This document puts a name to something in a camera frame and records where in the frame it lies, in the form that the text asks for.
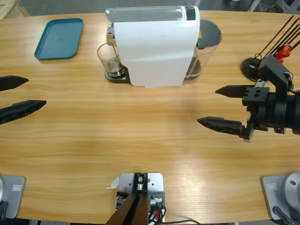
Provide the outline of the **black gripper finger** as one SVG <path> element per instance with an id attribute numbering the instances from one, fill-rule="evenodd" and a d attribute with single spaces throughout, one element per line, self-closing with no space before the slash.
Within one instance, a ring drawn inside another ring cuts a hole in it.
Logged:
<path id="1" fill-rule="evenodd" d="M 5 124 L 26 117 L 41 109 L 45 104 L 46 100 L 26 100 L 1 108 L 0 123 Z"/>
<path id="2" fill-rule="evenodd" d="M 216 132 L 236 135 L 240 138 L 248 138 L 246 128 L 240 121 L 225 120 L 224 118 L 209 116 L 199 118 L 197 122 Z"/>
<path id="3" fill-rule="evenodd" d="M 230 98 L 243 98 L 248 85 L 227 85 L 215 91 L 215 93 L 230 97 Z"/>
<path id="4" fill-rule="evenodd" d="M 27 78 L 15 76 L 15 75 L 1 76 L 0 90 L 5 91 L 5 90 L 14 89 L 28 81 L 29 80 Z"/>

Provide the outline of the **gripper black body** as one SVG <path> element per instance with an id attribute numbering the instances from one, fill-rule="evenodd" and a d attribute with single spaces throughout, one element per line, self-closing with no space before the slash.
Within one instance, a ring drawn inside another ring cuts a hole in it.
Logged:
<path id="1" fill-rule="evenodd" d="M 246 142 L 251 141 L 255 130 L 273 128 L 275 133 L 284 134 L 288 128 L 293 134 L 300 134 L 300 93 L 293 90 L 290 80 L 273 84 L 275 92 L 270 92 L 264 81 L 258 80 L 255 86 L 246 87 L 242 93 L 242 104 L 250 112 L 242 131 Z"/>

